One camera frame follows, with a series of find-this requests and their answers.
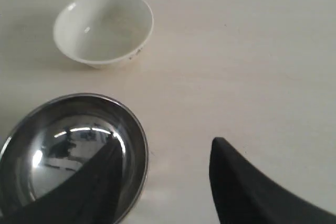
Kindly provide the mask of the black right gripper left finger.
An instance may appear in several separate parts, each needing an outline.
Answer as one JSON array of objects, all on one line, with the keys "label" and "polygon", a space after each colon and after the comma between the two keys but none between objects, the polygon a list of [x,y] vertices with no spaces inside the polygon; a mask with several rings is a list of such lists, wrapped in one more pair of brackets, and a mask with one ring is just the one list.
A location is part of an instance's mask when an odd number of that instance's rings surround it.
[{"label": "black right gripper left finger", "polygon": [[67,181],[1,223],[114,223],[123,151],[112,138]]}]

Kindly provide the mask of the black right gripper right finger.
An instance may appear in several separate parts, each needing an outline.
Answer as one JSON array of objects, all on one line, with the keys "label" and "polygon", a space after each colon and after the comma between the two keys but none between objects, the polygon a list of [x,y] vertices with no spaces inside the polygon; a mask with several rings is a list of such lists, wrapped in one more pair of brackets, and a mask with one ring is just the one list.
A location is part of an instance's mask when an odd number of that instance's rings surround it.
[{"label": "black right gripper right finger", "polygon": [[335,223],[335,215],[284,189],[226,139],[212,141],[209,181],[220,223]]}]

